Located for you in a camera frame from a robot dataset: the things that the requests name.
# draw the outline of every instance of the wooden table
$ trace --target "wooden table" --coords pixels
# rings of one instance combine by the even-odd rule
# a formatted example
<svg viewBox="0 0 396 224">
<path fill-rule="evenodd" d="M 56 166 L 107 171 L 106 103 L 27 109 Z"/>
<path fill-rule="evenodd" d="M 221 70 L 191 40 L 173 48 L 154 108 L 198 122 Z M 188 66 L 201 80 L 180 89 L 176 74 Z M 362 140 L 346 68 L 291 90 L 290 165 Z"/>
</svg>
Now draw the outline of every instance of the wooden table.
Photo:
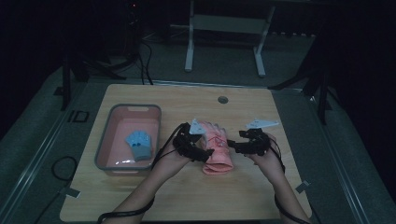
<svg viewBox="0 0 396 224">
<path fill-rule="evenodd" d="M 226 96 L 227 104 L 218 101 Z M 228 138 L 245 142 L 238 131 L 254 119 L 277 120 L 279 125 L 263 129 L 273 134 L 282 151 L 291 186 L 302 183 L 290 151 L 272 93 L 265 89 L 110 85 L 85 146 L 72 189 L 79 198 L 67 197 L 61 211 L 63 221 L 94 221 L 112 211 L 142 181 L 138 176 L 109 176 L 94 164 L 110 108 L 117 104 L 155 104 L 163 112 L 160 147 L 171 132 L 193 119 L 217 123 Z M 158 191 L 146 221 L 249 220 L 278 218 L 271 184 L 253 162 L 231 150 L 234 169 L 226 175 L 205 175 L 201 162 L 190 162 Z M 305 212 L 311 210 L 305 193 L 297 193 Z"/>
</svg>

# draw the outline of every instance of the dark background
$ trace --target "dark background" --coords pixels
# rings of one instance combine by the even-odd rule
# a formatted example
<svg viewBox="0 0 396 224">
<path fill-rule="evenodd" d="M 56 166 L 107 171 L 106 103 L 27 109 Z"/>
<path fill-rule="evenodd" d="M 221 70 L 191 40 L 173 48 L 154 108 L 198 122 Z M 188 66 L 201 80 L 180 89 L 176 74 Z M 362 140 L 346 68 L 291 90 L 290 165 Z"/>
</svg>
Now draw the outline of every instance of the dark background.
<svg viewBox="0 0 396 224">
<path fill-rule="evenodd" d="M 128 54 L 135 50 L 136 43 L 124 43 L 120 38 L 127 32 L 125 22 L 136 18 L 164 38 L 170 23 L 188 24 L 189 1 L 185 0 L 128 2 L 129 7 L 136 2 L 136 8 L 127 8 L 122 0 L 98 2 L 2 1 L 0 137 L 48 75 L 62 65 L 66 53 L 82 52 L 97 61 L 106 61 L 111 53 Z M 228 8 L 224 14 L 233 6 L 227 2 L 227 7 L 221 7 L 223 1 L 216 3 L 218 8 Z M 251 1 L 253 7 L 240 7 L 240 16 L 260 17 L 254 7 L 257 2 Z M 392 177 L 396 175 L 396 4 L 385 0 L 276 4 L 271 32 L 317 36 L 306 62 L 330 70 L 331 86 L 395 200 Z M 213 7 L 209 5 L 203 1 L 200 9 L 209 10 Z M 82 81 L 87 76 L 77 74 Z"/>
</svg>

